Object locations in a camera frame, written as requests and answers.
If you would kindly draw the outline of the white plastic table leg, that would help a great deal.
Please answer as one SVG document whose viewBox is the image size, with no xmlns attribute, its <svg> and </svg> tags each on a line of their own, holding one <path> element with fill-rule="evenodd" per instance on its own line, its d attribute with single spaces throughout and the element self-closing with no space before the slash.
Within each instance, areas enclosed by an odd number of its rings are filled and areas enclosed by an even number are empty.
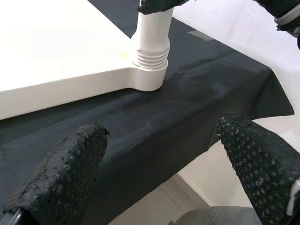
<svg viewBox="0 0 300 225">
<path fill-rule="evenodd" d="M 138 14 L 136 31 L 131 37 L 132 62 L 143 69 L 162 69 L 170 50 L 169 29 L 173 8 L 144 15 Z"/>
</svg>

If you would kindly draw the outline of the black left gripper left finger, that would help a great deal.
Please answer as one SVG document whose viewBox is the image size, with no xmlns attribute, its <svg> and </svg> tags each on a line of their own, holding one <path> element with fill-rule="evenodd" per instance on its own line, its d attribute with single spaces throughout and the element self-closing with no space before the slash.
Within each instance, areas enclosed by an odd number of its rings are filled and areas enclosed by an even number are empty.
<svg viewBox="0 0 300 225">
<path fill-rule="evenodd" d="M 4 204 L 2 225 L 80 225 L 109 136 L 90 123 L 63 138 Z"/>
</svg>

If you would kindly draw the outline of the grey robot left leg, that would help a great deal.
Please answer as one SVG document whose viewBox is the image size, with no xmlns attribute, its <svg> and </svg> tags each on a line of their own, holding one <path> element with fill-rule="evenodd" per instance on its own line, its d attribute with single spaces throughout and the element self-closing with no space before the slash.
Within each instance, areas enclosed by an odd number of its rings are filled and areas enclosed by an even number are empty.
<svg viewBox="0 0 300 225">
<path fill-rule="evenodd" d="M 253 208 L 214 206 L 183 214 L 168 225 L 262 225 Z"/>
</svg>

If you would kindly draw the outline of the white plastic table top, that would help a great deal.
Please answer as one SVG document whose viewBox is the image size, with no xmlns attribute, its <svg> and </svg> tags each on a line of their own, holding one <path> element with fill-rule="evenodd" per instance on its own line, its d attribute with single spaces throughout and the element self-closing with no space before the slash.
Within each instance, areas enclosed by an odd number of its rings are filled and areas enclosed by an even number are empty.
<svg viewBox="0 0 300 225">
<path fill-rule="evenodd" d="M 131 38 L 88 0 L 0 0 L 0 120 L 121 89 L 154 91 L 167 66 L 136 66 Z"/>
</svg>

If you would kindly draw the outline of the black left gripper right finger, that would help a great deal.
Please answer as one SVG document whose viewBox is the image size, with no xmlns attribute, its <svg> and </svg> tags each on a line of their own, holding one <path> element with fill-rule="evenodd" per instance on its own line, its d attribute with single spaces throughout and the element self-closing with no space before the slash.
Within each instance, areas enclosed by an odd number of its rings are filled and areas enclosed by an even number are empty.
<svg viewBox="0 0 300 225">
<path fill-rule="evenodd" d="M 300 153 L 232 112 L 218 119 L 217 135 L 262 225 L 300 225 Z"/>
</svg>

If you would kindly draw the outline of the grey tape patch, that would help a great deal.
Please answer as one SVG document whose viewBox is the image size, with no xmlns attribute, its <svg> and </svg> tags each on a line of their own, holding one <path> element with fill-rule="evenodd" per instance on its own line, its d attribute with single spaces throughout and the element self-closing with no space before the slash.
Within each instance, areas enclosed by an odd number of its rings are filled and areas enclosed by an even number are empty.
<svg viewBox="0 0 300 225">
<path fill-rule="evenodd" d="M 208 36 L 208 35 L 200 32 L 198 30 L 192 30 L 192 31 L 189 31 L 188 33 L 191 34 L 191 35 L 193 35 L 193 36 L 195 36 L 195 37 L 201 38 L 204 41 L 212 41 L 212 40 L 214 40 L 214 38 L 212 38 L 212 37 L 210 37 L 210 36 Z"/>
</svg>

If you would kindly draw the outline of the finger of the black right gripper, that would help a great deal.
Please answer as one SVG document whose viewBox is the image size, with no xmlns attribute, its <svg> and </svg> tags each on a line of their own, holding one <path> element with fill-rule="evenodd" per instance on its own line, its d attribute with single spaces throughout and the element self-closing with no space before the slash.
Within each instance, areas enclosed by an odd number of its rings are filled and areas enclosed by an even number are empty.
<svg viewBox="0 0 300 225">
<path fill-rule="evenodd" d="M 176 6 L 181 6 L 188 0 L 135 0 L 137 12 L 144 15 L 165 12 Z"/>
</svg>

